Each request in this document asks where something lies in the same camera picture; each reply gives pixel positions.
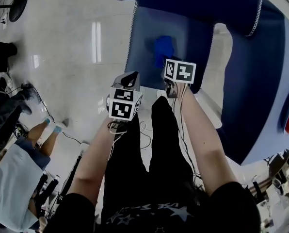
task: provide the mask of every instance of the white floor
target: white floor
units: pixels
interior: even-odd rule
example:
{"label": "white floor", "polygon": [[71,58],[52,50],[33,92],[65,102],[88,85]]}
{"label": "white floor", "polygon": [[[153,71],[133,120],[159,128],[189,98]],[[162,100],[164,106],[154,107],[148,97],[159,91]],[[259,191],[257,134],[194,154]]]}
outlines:
{"label": "white floor", "polygon": [[[289,3],[286,0],[270,1],[289,19]],[[109,87],[115,77],[124,72],[133,7],[133,1],[28,0],[17,22],[8,22],[5,29],[0,23],[0,42],[14,42],[18,47],[18,55],[10,58],[14,88],[31,82],[55,120],[70,120],[66,133],[80,142],[89,142],[93,138],[107,113],[105,98]],[[97,53],[92,44],[95,42],[95,25],[97,33],[99,25],[101,28],[101,50]],[[202,86],[220,106],[223,101],[224,69],[231,48],[231,36],[220,25],[216,28]],[[150,129],[149,109],[156,91],[143,91],[140,119]],[[33,115],[22,115],[20,118],[28,128],[39,123],[47,114],[42,105],[30,102],[30,106]],[[148,144],[148,139],[143,135],[142,144]],[[148,166],[150,147],[142,151]],[[48,171],[60,175],[62,183],[79,152],[80,145],[76,141],[60,135]],[[232,163],[232,167],[242,183],[250,183],[255,175],[260,177],[267,172],[264,162],[244,167]]]}

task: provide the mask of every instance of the light blue shirt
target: light blue shirt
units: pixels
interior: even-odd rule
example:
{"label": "light blue shirt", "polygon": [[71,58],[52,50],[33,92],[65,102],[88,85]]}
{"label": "light blue shirt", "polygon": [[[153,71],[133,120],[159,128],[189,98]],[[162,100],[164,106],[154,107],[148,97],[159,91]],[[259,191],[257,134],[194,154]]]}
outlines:
{"label": "light blue shirt", "polygon": [[28,204],[42,173],[25,150],[9,148],[0,162],[0,224],[24,232],[38,221]]}

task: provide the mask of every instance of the blue cushion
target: blue cushion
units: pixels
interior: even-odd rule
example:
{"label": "blue cushion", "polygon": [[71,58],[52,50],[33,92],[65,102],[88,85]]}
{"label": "blue cushion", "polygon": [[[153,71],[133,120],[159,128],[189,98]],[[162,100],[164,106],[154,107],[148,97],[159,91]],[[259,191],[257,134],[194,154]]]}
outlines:
{"label": "blue cushion", "polygon": [[218,133],[226,155],[241,164],[260,136],[279,87],[285,56],[285,17],[264,0],[253,37],[229,30],[233,49],[225,69],[223,126]]}
{"label": "blue cushion", "polygon": [[142,86],[164,90],[161,78],[164,71],[154,64],[154,41],[162,35],[169,35],[175,49],[174,56],[196,63],[195,80],[191,86],[191,90],[196,93],[207,65],[212,34],[213,24],[138,6],[125,72],[138,71]]}
{"label": "blue cushion", "polygon": [[254,26],[261,0],[136,0],[141,7],[163,10],[208,24],[224,23],[243,35]]}

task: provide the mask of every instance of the wire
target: wire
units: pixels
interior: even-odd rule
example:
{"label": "wire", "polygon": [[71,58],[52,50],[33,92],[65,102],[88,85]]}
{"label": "wire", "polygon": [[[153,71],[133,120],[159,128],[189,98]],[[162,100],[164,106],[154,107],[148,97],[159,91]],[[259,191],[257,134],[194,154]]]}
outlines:
{"label": "wire", "polygon": [[[183,89],[183,91],[182,91],[182,93],[181,93],[181,96],[180,96],[180,100],[181,100],[181,101],[180,101],[180,121],[181,121],[180,123],[181,123],[181,128],[182,128],[182,135],[181,135],[180,127],[179,127],[179,126],[178,126],[178,131],[179,131],[180,138],[181,138],[182,142],[184,143],[185,152],[186,152],[186,154],[187,154],[187,156],[188,156],[188,159],[189,159],[189,161],[190,161],[190,163],[191,163],[191,165],[192,165],[193,177],[194,177],[194,178],[193,178],[193,182],[195,183],[196,178],[201,179],[201,177],[200,177],[200,175],[196,172],[194,163],[193,163],[193,161],[192,161],[192,159],[191,159],[191,157],[190,157],[189,151],[188,151],[188,146],[187,146],[187,144],[186,144],[186,142],[185,142],[185,140],[184,140],[184,130],[183,130],[183,121],[182,121],[182,101],[183,101],[183,95],[184,95],[186,89],[187,89],[187,85],[185,84],[185,85],[184,85],[184,89]],[[175,102],[174,102],[174,105],[173,105],[173,112],[174,112],[174,114],[175,114]]]}
{"label": "wire", "polygon": [[0,21],[1,21],[1,18],[3,17],[3,14],[4,14],[4,8],[3,8],[3,10],[2,10],[2,14],[1,14],[1,16],[0,16]]}
{"label": "wire", "polygon": [[[51,115],[50,112],[48,111],[48,108],[47,108],[47,106],[44,104],[44,102],[43,102],[43,100],[42,100],[42,98],[41,98],[39,92],[37,91],[37,89],[36,89],[34,86],[33,86],[32,88],[36,91],[36,93],[37,93],[37,95],[38,95],[40,101],[42,102],[43,106],[45,107],[45,109],[46,109],[48,115],[53,119],[53,122],[55,123],[54,117],[52,117],[52,115]],[[64,134],[64,136],[66,136],[67,138],[72,139],[72,140],[75,140],[75,141],[77,141],[79,144],[81,144],[81,142],[78,141],[76,138],[73,138],[73,137],[71,137],[71,136],[68,136],[68,135],[66,135],[64,132],[63,132],[63,134]]]}
{"label": "wire", "polygon": [[55,201],[54,201],[54,203],[53,203],[53,205],[52,205],[50,211],[48,212],[48,216],[51,216],[52,209],[53,209],[53,207],[54,207],[54,205],[55,205],[55,203],[56,203],[56,201],[57,201],[59,195],[60,195],[60,193],[58,192],[57,197],[56,197],[56,199],[55,199]]}
{"label": "wire", "polygon": [[42,102],[43,106],[45,107],[45,109],[46,109],[48,115],[53,119],[53,122],[55,123],[54,117],[52,117],[52,115],[49,113],[48,108],[47,108],[47,106],[44,104],[44,102],[43,102],[43,100],[42,100],[42,98],[41,98],[39,92],[37,91],[37,89],[36,89],[34,86],[32,86],[32,88],[36,91],[36,93],[37,93],[37,95],[38,95],[40,101]]}
{"label": "wire", "polygon": [[143,147],[143,148],[140,148],[141,150],[143,150],[143,149],[145,149],[145,148],[147,148],[147,147],[150,146],[150,144],[151,144],[151,142],[152,142],[152,138],[151,138],[150,136],[148,136],[147,134],[141,132],[141,131],[140,131],[140,133],[143,134],[143,135],[145,135],[146,137],[149,137],[149,139],[150,139],[150,142],[149,142],[149,144],[148,144],[147,146],[145,146],[145,147]]}
{"label": "wire", "polygon": [[140,128],[142,129],[142,130],[144,130],[144,131],[153,131],[153,130],[148,130],[147,128],[146,128],[146,123],[144,122],[144,121],[142,121],[142,122],[140,122]]}
{"label": "wire", "polygon": [[16,88],[16,89],[14,89],[13,91],[10,91],[9,93],[7,93],[7,95],[9,95],[10,93],[12,93],[12,92],[14,92],[14,91],[18,90],[19,88],[21,88],[21,86],[20,86],[20,87],[18,87],[18,88]]}
{"label": "wire", "polygon": [[77,139],[75,139],[75,138],[72,138],[72,137],[70,137],[70,136],[66,135],[64,132],[63,132],[63,134],[64,134],[64,136],[66,136],[67,138],[73,139],[73,140],[77,141],[79,144],[81,144],[81,142],[79,142]]}
{"label": "wire", "polygon": [[[111,129],[116,129],[117,130],[119,127],[125,128],[125,131],[120,131],[120,132],[111,131]],[[117,121],[117,120],[108,123],[108,129],[109,129],[109,132],[111,134],[124,134],[124,133],[127,133],[127,128],[126,128],[125,124],[120,122],[120,121]]]}

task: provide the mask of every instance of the blue chair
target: blue chair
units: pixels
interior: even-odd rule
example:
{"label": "blue chair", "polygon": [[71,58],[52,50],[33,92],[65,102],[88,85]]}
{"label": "blue chair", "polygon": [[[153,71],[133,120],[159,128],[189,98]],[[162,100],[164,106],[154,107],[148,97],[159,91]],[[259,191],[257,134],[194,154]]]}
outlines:
{"label": "blue chair", "polygon": [[197,65],[197,93],[216,23],[233,38],[217,131],[226,155],[248,164],[289,147],[281,126],[289,103],[289,21],[268,0],[136,0],[125,71],[163,90],[154,41],[169,35],[174,56]]}

